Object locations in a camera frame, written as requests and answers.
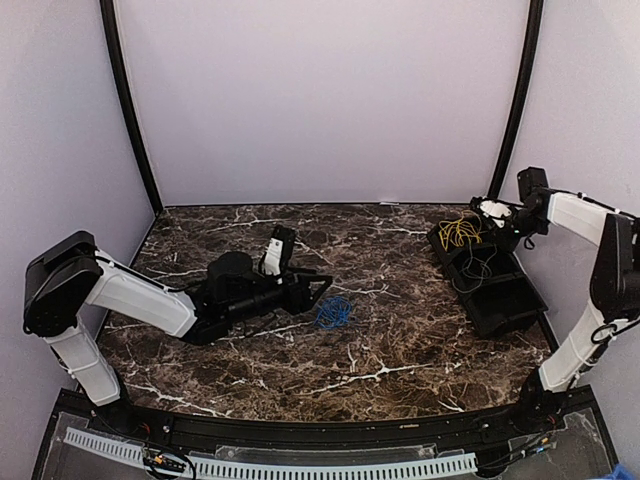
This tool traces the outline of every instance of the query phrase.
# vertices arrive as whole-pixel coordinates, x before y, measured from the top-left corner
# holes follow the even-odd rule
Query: black plastic bin
[[[427,235],[429,243],[442,262],[446,274],[453,281],[462,305],[467,310],[478,336],[495,338],[515,330],[526,330],[547,311],[547,305],[529,278],[522,271],[513,253],[500,250],[483,238],[473,244],[444,250],[436,226]],[[462,274],[470,255],[482,261],[490,260],[491,276],[482,282]],[[479,264],[473,262],[470,271],[480,274]]]

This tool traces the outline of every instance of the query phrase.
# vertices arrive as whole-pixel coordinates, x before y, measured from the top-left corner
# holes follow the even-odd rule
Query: black cable
[[[458,286],[456,285],[455,279],[452,278],[451,285],[457,292],[462,294],[475,292],[478,288],[480,288],[484,284],[484,281],[486,279],[491,278],[493,276],[493,271],[491,270],[491,267],[489,267],[489,261],[491,261],[491,259],[498,254],[498,246],[494,244],[493,248],[494,248],[494,252],[489,256],[489,258],[487,258],[486,260],[480,260],[479,258],[473,255],[473,247],[471,245],[471,242],[469,242],[469,258],[465,260],[464,263],[462,264],[460,273],[462,273],[465,277],[469,278],[470,280],[478,280],[478,284],[468,290],[462,290],[458,288]],[[479,275],[471,271],[474,260],[480,265]]]
[[[578,381],[578,375],[574,375],[573,377],[571,377],[571,380],[569,380],[569,384],[567,385],[567,389],[562,392],[563,396],[562,396],[562,400],[560,402],[560,406],[558,407],[558,410],[556,411],[556,415],[558,415],[559,418],[561,418],[562,416],[562,412],[564,412],[565,408],[567,408],[567,404],[569,403],[569,397],[571,396],[569,394],[569,391],[573,388],[573,386],[576,384],[576,382]]]
[[[615,335],[617,329],[618,326],[615,323],[605,323],[604,325],[600,325],[591,333],[591,343],[593,343],[594,345],[602,345],[603,343],[608,342],[609,340],[611,340],[611,337]],[[600,340],[596,340],[596,335],[604,332],[605,330],[613,330],[613,332],[610,336],[605,336]]]
[[[473,423],[474,423],[474,424],[477,424],[477,423],[480,423],[480,422],[485,423],[487,420],[489,420],[489,419],[491,419],[491,418],[502,417],[502,416],[504,416],[504,415],[507,415],[507,414],[511,413],[511,412],[514,410],[514,408],[515,408],[515,405],[510,405],[510,406],[509,406],[508,408],[506,408],[505,410],[500,410],[500,411],[495,412],[495,413],[489,413],[489,414],[487,414],[487,415],[481,415],[481,416],[479,416],[479,417],[476,417],[476,418],[473,420]]]
[[[510,218],[513,218],[512,215],[501,215],[499,217],[496,217],[495,215],[491,215],[490,213],[487,213],[487,212],[482,212],[482,215],[486,218],[490,218],[492,220],[499,220],[501,222],[504,222],[505,220],[509,220]]]
[[[511,203],[505,200],[498,200],[498,203],[504,203],[505,205],[509,205],[510,207],[515,207],[515,208],[526,208],[525,205],[518,204],[518,203]]]
[[[154,287],[158,287],[158,288],[166,288],[165,285],[163,285],[162,283],[154,280],[153,278],[149,278],[144,276],[143,274],[141,274],[140,272],[138,272],[137,270],[134,270],[132,268],[126,267],[124,265],[121,265],[119,263],[117,263],[115,260],[109,260],[107,258],[103,258],[103,257],[94,257],[96,260],[102,260],[103,262],[109,264],[109,266],[113,267],[113,268],[117,268],[118,270],[122,270],[123,272],[127,272],[128,274],[144,281],[147,283],[150,283],[151,285],[153,285]]]
[[[174,455],[176,458],[180,459],[178,456],[176,456],[175,454],[173,454],[171,452],[160,452],[156,456],[165,456],[167,454],[168,455]],[[154,465],[153,461],[150,461],[148,464],[144,464],[144,465],[149,467],[149,470],[151,470],[151,472],[149,472],[147,470],[147,473],[149,475],[151,475],[153,478],[155,478],[156,480],[175,480],[177,478],[180,478],[182,476],[182,473],[183,473],[183,472],[175,472],[177,475],[175,475],[175,474],[172,475],[172,474],[169,474],[169,473],[161,472],[161,471],[158,470],[158,467],[156,465]]]
[[[262,325],[260,325],[258,328],[256,328],[254,331],[247,333],[247,322],[243,321],[242,323],[244,324],[244,338],[251,338],[256,336],[258,333],[263,332],[265,328],[267,328],[269,325],[271,325],[276,319],[278,318],[278,315],[274,312],[271,312],[271,317],[264,322]]]
[[[526,238],[524,239],[524,248],[526,250],[533,250],[534,248],[536,248],[536,244],[533,243],[533,240],[531,240],[531,237],[533,236],[533,233],[530,233],[529,235],[526,236]]]
[[[637,327],[638,325],[640,325],[640,319],[636,320],[636,321],[635,321],[635,322],[633,322],[633,323],[630,323],[629,325],[627,325],[627,326],[626,326],[626,327],[624,327],[624,328],[621,328],[620,330],[616,330],[616,331],[614,331],[614,332],[612,333],[612,335],[613,335],[614,337],[617,337],[617,336],[618,336],[618,335],[620,335],[621,333],[624,333],[624,332],[626,332],[626,331],[628,331],[628,330],[631,330],[633,327]]]
[[[607,205],[606,203],[599,202],[598,200],[595,200],[587,196],[586,193],[578,192],[577,197],[580,200],[584,200],[585,202],[588,202],[588,203],[593,203],[594,205],[598,205],[599,207],[606,208],[607,210],[611,210],[614,213],[617,211],[620,215],[624,215],[625,217],[632,218],[633,220],[638,219],[638,217],[636,217],[635,215],[632,215],[631,213],[628,213],[628,212],[623,212],[622,210],[618,210],[617,208],[613,208],[611,205]]]
[[[531,452],[530,450],[532,448],[535,448],[536,451]],[[514,458],[512,460],[509,460],[508,462],[501,463],[499,465],[491,466],[491,467],[489,467],[489,470],[498,469],[498,468],[506,468],[509,465],[513,465],[514,463],[519,462],[520,460],[524,460],[525,458],[529,458],[529,457],[533,457],[534,455],[538,455],[539,453],[542,453],[542,452],[548,450],[548,448],[549,448],[548,445],[547,446],[544,446],[544,445],[535,446],[534,445],[534,446],[528,447],[527,450],[524,452],[524,454],[523,454],[522,451],[520,451],[520,456],[518,456],[518,457],[516,457],[516,458]]]
[[[167,291],[171,293],[184,292],[185,290],[189,290],[190,288],[198,287],[206,281],[207,281],[206,278],[202,278],[200,280],[194,280],[193,282],[189,282],[186,285],[183,285],[182,287],[169,288]]]
[[[149,447],[153,447],[155,450],[158,450],[158,455],[162,455],[163,453],[169,453],[171,455],[173,455],[174,457],[180,459],[180,461],[186,463],[187,465],[189,465],[189,468],[191,469],[191,480],[198,480],[198,474],[196,471],[196,466],[193,464],[193,462],[191,461],[191,459],[189,457],[187,457],[186,455],[180,453],[178,450],[172,448],[172,447],[168,447],[166,445],[160,445],[159,443],[155,443],[149,440],[149,437],[147,436],[146,439],[142,440],[140,438],[136,438],[136,437],[132,437],[129,435],[126,435],[122,432],[119,432],[118,430],[116,430],[115,428],[113,428],[111,425],[109,425],[109,423],[102,417],[102,415],[100,415],[96,410],[93,411],[93,413],[95,413],[96,417],[102,422],[102,424],[107,427],[109,430],[111,430],[111,432],[113,432],[115,435],[117,435],[118,437],[122,437],[122,438],[126,438],[127,440],[130,440],[132,442],[138,442],[138,443],[142,443],[144,445],[145,448],[149,448]],[[165,479],[162,480],[171,480],[174,478],[180,478],[180,476],[182,475],[182,473],[180,473],[179,475],[176,476],[169,476]]]
[[[488,468],[490,470],[492,469],[497,469],[497,468],[502,468],[504,466],[508,466],[511,465],[512,463],[515,463],[518,460],[522,460],[523,458],[526,458],[526,455],[524,457],[517,457],[515,459],[515,461],[509,460],[507,464],[504,464],[504,460],[509,459],[514,453],[522,453],[522,451],[526,451],[529,450],[533,447],[538,446],[537,444],[540,443],[542,440],[544,440],[545,438],[549,438],[551,437],[551,435],[553,435],[553,432],[544,432],[534,438],[532,438],[531,440],[528,440],[526,442],[524,442],[522,445],[512,449],[509,453],[506,453],[505,455],[503,455],[500,458],[497,458],[496,460],[493,460],[489,463],[485,463],[484,465],[479,465],[478,468]]]

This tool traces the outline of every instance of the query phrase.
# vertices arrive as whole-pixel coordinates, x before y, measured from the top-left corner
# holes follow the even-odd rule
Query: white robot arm
[[[471,202],[502,248],[512,250],[534,233],[546,235],[549,224],[598,247],[584,313],[521,392],[521,401],[540,409],[543,396],[568,390],[616,335],[640,323],[640,221],[583,194],[550,189],[542,169],[520,172],[518,183],[521,207],[486,198]]]
[[[91,234],[76,232],[29,264],[24,330],[42,337],[91,402],[105,407],[126,400],[126,391],[80,319],[83,303],[209,344],[233,322],[277,308],[297,314],[313,307],[332,278],[290,267],[294,242],[293,230],[277,226],[258,271],[248,254],[227,252],[209,264],[206,279],[172,289],[115,261]],[[312,291],[314,283],[321,285]]]

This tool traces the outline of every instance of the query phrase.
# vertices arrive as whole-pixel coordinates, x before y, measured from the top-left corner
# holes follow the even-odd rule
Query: brown marble tabletop
[[[240,324],[196,347],[111,313],[100,348],[136,404],[175,412],[355,421],[513,402],[549,349],[537,325],[498,340],[474,335],[426,239],[459,212],[444,205],[167,209],[134,265],[141,273],[181,286],[226,251],[257,260],[279,223],[298,232],[292,265],[333,275],[325,298],[347,298],[352,321],[324,330],[313,325],[315,309],[295,317],[280,311],[258,335],[245,338]]]

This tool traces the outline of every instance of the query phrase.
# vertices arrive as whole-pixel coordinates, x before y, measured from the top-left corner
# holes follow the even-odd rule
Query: blue cable
[[[327,298],[318,307],[318,315],[313,324],[326,330],[347,325],[352,308],[349,300],[344,297]]]

